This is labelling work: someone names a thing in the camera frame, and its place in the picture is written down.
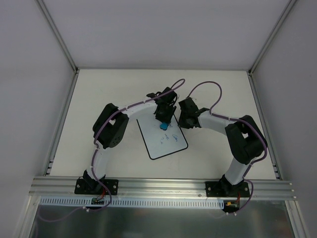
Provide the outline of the blue whiteboard eraser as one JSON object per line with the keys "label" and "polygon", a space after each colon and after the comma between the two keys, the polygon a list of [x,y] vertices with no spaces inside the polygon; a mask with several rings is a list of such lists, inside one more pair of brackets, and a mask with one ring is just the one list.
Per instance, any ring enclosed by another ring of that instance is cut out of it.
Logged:
{"label": "blue whiteboard eraser", "polygon": [[166,131],[168,129],[168,127],[169,127],[169,123],[162,122],[159,127],[160,127],[160,129]]}

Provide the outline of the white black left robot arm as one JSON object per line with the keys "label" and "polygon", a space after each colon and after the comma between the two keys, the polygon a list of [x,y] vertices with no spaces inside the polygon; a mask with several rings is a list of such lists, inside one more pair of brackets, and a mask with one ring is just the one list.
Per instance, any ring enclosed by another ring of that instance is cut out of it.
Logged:
{"label": "white black left robot arm", "polygon": [[149,116],[159,123],[161,130],[167,130],[176,110],[177,94],[170,87],[162,92],[146,95],[144,101],[123,109],[107,104],[93,125],[96,150],[89,167],[77,180],[76,194],[111,194],[107,185],[106,166],[111,157],[110,149],[122,141],[129,122]]}

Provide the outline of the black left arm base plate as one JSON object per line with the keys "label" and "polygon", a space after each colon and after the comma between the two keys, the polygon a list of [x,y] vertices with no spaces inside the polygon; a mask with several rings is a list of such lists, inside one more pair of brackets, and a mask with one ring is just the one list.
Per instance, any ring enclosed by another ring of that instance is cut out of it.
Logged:
{"label": "black left arm base plate", "polygon": [[[102,179],[101,182],[109,190],[111,195],[117,195],[118,180],[116,179]],[[74,193],[80,195],[102,195],[102,193],[108,195],[108,191],[96,180],[85,180],[79,178],[76,181]]]}

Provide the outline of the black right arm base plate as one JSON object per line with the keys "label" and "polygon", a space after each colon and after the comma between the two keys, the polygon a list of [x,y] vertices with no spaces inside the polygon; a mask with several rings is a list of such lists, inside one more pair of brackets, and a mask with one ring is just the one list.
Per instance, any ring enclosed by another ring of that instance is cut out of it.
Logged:
{"label": "black right arm base plate", "polygon": [[237,185],[224,184],[219,181],[206,181],[205,182],[206,196],[207,197],[242,197],[249,198],[250,190],[246,181],[242,181]]}

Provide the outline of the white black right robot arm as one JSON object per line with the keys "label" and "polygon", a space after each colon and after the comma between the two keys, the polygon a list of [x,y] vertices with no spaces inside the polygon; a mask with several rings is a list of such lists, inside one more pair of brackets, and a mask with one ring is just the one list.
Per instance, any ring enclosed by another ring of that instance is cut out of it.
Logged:
{"label": "white black right robot arm", "polygon": [[227,137],[233,159],[227,172],[213,186],[207,187],[207,196],[230,197],[246,184],[244,177],[253,161],[261,154],[267,155],[267,141],[257,124],[249,115],[230,118],[211,112],[207,108],[199,109],[191,97],[179,102],[181,109],[178,125],[181,128],[206,128]]}

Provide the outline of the small black-framed whiteboard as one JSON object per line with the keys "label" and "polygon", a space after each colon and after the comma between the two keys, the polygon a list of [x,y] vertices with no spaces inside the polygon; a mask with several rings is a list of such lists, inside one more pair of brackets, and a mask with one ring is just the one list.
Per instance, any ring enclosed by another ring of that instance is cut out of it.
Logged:
{"label": "small black-framed whiteboard", "polygon": [[151,160],[156,160],[188,148],[188,142],[183,131],[178,126],[176,116],[173,116],[170,124],[162,129],[162,122],[151,115],[145,115],[137,119],[146,150]]}

